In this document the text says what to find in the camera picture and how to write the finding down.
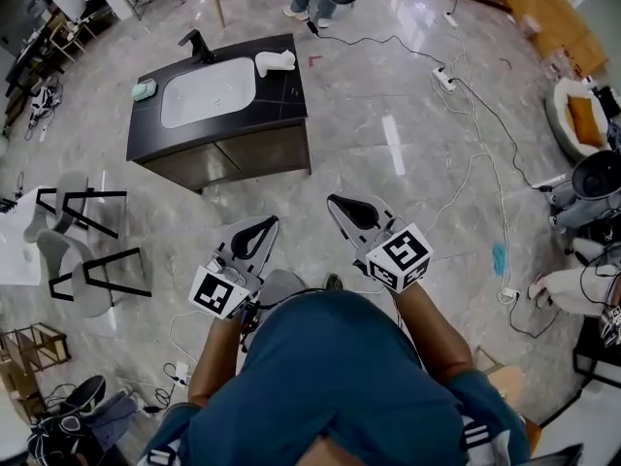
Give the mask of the person's right forearm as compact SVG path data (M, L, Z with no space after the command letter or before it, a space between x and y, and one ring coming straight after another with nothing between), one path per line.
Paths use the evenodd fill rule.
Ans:
M428 293L413 283L392 293L419 358L428 374L441 384L474 369L472 352L462 335L448 322Z

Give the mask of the black faucet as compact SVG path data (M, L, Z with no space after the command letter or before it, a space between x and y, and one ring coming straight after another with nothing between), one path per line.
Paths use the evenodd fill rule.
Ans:
M212 64L215 62L215 54L208 48L205 40L198 29L192 29L179 40L179 46L191 44L191 58L196 63Z

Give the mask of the brown frame side table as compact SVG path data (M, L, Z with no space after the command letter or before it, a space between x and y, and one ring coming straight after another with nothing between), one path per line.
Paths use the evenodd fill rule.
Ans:
M0 332L0 360L13 361L24 373L38 373L67 363L67 336L43 323Z

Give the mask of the person's left forearm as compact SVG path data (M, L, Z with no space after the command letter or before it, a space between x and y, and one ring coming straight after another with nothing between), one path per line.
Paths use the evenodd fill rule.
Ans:
M190 379L188 402L205 407L210 398L236 375L242 314L230 320L216 318Z

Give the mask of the white round pet bed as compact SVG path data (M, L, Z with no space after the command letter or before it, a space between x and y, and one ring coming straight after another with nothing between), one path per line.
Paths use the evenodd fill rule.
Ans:
M592 101L593 114L604 140L601 147L592 147L578 142L568 107L570 96L589 98ZM607 142L608 121L605 111L600 101L584 83L568 78L560 79L545 97L544 107L554 137L570 161L577 163L597 151L610 149Z

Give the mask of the person's left leg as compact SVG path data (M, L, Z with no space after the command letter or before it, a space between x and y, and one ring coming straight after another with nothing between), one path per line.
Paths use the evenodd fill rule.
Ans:
M293 272L275 269L267 276L257 302L263 310L270 310L279 302L306 288L304 281Z

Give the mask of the white table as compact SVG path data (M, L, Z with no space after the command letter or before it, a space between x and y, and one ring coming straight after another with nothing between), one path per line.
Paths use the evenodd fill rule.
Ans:
M16 201L7 213L0 213L0 285L39 285L42 277L40 251L35 243L24 239L31 227L31 237L49 228L54 216L37 203L38 193L48 186L37 186Z

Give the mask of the white sink basin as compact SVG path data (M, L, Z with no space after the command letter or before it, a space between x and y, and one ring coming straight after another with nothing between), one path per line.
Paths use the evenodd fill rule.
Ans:
M174 77L163 89L162 125L178 128L245 109L256 94L254 69L240 57Z

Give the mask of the black low table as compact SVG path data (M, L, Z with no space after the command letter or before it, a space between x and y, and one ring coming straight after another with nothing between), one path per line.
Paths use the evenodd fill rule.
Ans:
M598 382L621 389L621 346L605 347L594 317L583 319L572 349L572 368L583 378L582 388Z

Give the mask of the dark wooden vanity cabinet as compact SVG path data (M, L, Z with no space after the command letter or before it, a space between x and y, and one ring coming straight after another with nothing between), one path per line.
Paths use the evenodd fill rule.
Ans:
M261 51L296 55L293 71L271 71L264 79L254 57ZM212 50L216 64L247 57L254 63L256 94L245 109L165 128L161 123L163 89L178 75L212 64L189 57L140 77L154 79L156 93L135 102L129 123L126 159L189 191L218 184L311 170L308 117L300 63L292 34L268 36Z

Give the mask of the black waist-mounted device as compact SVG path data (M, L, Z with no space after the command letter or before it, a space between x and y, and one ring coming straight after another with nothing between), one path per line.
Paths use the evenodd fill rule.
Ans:
M261 319L261 306L258 302L249 302L242 311L240 349L247 353L259 327Z

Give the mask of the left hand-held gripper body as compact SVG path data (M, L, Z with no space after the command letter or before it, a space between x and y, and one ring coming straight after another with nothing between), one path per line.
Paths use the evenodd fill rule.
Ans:
M263 281L214 255L199 266L188 301L218 319L233 319L258 294Z

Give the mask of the blue cloth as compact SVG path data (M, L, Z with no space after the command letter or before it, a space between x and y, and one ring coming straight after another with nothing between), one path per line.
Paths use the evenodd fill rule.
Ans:
M496 242L491 249L494 273L506 281L510 277L509 250L505 243Z

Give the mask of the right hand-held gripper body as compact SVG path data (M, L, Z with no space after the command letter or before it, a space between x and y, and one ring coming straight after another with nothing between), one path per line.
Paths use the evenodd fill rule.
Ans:
M401 293L426 273L433 249L411 223L398 232L385 231L363 256L365 275Z

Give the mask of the white towel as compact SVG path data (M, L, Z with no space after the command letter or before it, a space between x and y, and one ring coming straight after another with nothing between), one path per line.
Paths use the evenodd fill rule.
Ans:
M261 51L254 57L257 73L264 79L271 71L293 71L296 66L296 55L291 50L280 53Z

